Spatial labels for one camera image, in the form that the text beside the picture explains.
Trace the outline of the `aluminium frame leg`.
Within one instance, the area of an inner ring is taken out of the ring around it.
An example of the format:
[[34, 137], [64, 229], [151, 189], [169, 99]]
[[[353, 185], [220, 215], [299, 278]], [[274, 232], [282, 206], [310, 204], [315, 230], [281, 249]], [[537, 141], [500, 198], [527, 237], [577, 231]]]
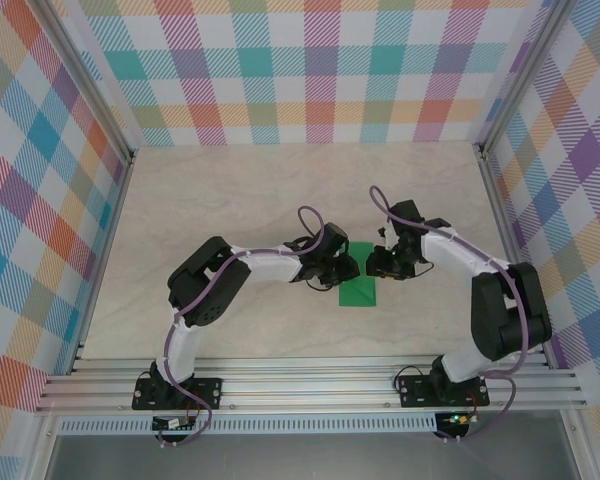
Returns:
[[561, 417], [580, 479], [595, 480], [595, 471], [592, 469], [589, 443], [583, 430], [579, 412], [571, 409], [562, 410]]
[[56, 416], [39, 416], [35, 418], [35, 429], [30, 460], [27, 464], [24, 480], [45, 480], [60, 421]]

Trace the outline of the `aluminium mounting rail beam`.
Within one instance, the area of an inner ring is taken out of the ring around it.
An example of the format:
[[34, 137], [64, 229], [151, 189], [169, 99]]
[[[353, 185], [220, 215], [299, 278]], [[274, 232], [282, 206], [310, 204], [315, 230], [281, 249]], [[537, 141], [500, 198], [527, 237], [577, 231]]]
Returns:
[[[200, 377], [223, 381], [223, 413], [358, 413], [400, 408], [396, 372], [428, 371], [430, 356], [202, 358]], [[48, 378], [37, 406], [40, 415], [128, 414], [134, 384], [149, 368], [144, 359], [77, 359], [67, 375]], [[512, 399], [515, 410], [580, 409], [585, 394], [571, 370], [552, 369], [541, 351], [515, 373], [517, 389], [490, 380], [489, 410]]]

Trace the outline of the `aluminium side rail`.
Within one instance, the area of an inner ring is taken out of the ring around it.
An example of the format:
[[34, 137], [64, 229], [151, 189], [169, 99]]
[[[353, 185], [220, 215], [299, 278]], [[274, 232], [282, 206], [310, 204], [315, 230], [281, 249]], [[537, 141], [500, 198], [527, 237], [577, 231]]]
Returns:
[[74, 335], [70, 343], [68, 357], [64, 361], [62, 369], [60, 370], [62, 375], [68, 375], [72, 372], [73, 364], [78, 356], [78, 351], [81, 349], [88, 336], [138, 153], [138, 149], [131, 151], [130, 158], [124, 168], [119, 192], [116, 202], [114, 203], [114, 209], [108, 222], [106, 236], [103, 243], [103, 250], [96, 264], [95, 277], [89, 291], [85, 310], [82, 313], [74, 331]]
[[473, 150], [487, 191], [506, 259], [512, 264], [526, 265], [533, 273], [531, 285], [525, 292], [526, 298], [528, 298], [527, 303], [531, 307], [531, 313], [527, 315], [532, 334], [529, 343], [529, 352], [542, 351], [546, 353], [547, 347], [550, 345], [549, 341], [552, 338], [552, 326], [538, 272], [531, 264], [523, 261], [513, 227], [509, 223], [503, 194], [498, 188], [494, 171], [487, 160], [487, 155], [479, 145], [474, 145]]

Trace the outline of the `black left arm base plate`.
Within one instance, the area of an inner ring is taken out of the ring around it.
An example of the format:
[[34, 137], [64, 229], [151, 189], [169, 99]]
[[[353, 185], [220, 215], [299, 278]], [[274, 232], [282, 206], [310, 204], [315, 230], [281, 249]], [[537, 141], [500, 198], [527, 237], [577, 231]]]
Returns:
[[[196, 378], [192, 376], [180, 387], [208, 404], [212, 410], [220, 407], [222, 380], [220, 378]], [[131, 408], [133, 410], [186, 410], [196, 409], [196, 402], [175, 388], [160, 375], [156, 378], [142, 375], [136, 380], [133, 389]]]

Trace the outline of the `small black circuit board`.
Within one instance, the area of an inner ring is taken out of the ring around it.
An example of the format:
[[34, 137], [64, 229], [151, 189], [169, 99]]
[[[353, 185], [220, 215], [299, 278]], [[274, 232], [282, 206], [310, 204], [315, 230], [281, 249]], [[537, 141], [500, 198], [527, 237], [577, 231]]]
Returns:
[[191, 431], [196, 420], [195, 416], [154, 416], [151, 428], [154, 431]]

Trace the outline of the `aluminium frame post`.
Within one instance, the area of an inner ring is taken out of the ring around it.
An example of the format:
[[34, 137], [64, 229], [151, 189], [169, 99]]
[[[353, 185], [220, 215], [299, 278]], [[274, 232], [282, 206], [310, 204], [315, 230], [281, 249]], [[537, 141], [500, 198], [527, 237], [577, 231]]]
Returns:
[[481, 161], [499, 141], [514, 110], [548, 54], [577, 0], [529, 0], [510, 42], [469, 140]]
[[78, 90], [85, 97], [88, 106], [93, 111], [114, 150], [122, 156], [127, 165], [131, 165], [134, 150], [125, 139], [79, 49], [74, 45], [51, 0], [27, 0], [27, 3], [58, 51], [65, 68], [74, 80]]

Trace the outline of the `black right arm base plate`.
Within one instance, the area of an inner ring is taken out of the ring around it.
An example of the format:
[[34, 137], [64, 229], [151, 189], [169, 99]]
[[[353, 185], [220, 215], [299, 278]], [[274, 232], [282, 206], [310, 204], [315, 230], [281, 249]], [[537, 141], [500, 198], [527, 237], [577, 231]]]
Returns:
[[454, 383], [438, 382], [430, 375], [404, 375], [398, 377], [397, 386], [403, 408], [490, 405], [486, 382], [480, 377]]

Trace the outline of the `grey metal base panel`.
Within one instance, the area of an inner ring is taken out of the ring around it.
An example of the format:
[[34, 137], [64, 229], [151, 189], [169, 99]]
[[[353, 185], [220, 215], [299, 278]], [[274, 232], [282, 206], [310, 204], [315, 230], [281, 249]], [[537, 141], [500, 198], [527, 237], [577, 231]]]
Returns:
[[406, 433], [62, 436], [45, 480], [581, 480], [555, 412], [510, 413], [465, 443]]

